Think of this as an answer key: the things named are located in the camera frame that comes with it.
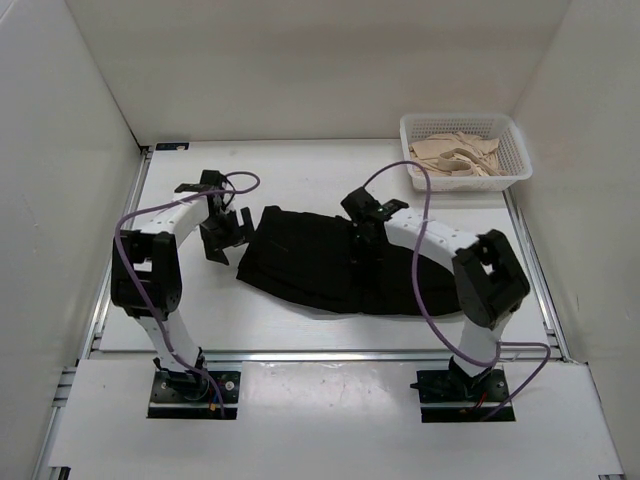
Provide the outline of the black trousers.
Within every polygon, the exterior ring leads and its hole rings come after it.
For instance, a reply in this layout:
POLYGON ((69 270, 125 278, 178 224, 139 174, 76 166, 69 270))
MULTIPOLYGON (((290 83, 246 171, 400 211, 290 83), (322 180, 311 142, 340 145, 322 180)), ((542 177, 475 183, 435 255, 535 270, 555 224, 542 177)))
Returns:
POLYGON ((411 280, 413 250, 385 243, 379 257, 352 250, 350 221, 268 206, 237 279, 281 300, 337 314, 421 314, 411 280))

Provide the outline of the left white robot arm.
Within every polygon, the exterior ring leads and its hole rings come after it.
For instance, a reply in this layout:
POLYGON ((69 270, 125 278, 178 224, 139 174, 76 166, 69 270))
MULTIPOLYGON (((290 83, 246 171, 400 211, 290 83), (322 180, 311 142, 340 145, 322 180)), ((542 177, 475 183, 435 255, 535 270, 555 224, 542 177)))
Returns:
POLYGON ((199 232, 206 260, 226 265, 226 249, 247 244, 255 229, 235 173, 205 170, 196 183, 182 183, 171 201, 131 212, 115 227, 111 261, 112 303, 142 327, 157 356, 156 369, 188 400, 223 403, 203 350, 190 336, 179 311, 183 283, 179 248, 199 232))

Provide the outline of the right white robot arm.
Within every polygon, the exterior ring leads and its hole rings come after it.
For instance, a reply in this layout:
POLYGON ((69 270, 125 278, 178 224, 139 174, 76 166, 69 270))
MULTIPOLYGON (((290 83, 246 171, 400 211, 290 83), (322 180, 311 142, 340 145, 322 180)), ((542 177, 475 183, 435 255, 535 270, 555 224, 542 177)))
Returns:
POLYGON ((420 260, 452 276, 464 324, 459 343, 448 346, 448 372, 432 390, 454 399, 476 397, 497 362, 506 325, 530 292, 506 236, 498 230, 473 234, 454 229, 403 201, 380 203, 363 187, 341 205, 352 222, 350 253, 357 272, 374 279, 389 265, 392 272, 407 274, 421 314, 428 310, 419 290, 420 260))

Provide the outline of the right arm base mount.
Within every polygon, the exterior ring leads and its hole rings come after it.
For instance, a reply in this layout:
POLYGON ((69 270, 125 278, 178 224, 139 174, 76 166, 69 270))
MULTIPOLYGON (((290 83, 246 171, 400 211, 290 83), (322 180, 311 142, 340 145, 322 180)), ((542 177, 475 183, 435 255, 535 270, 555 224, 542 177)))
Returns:
POLYGON ((510 390, 502 369, 494 369, 465 390, 455 385, 449 370, 418 370, 410 387, 418 392, 423 424, 514 422, 511 403, 492 413, 509 395, 510 390))

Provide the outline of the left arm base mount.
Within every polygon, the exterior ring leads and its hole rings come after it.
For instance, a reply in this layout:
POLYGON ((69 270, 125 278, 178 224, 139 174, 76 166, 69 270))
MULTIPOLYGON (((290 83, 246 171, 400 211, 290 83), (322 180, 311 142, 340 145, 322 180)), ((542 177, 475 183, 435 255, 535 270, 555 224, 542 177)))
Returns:
POLYGON ((241 389, 241 372, 209 370, 213 380, 193 372, 174 373, 153 360, 155 373, 151 386, 149 419, 236 420, 241 389))

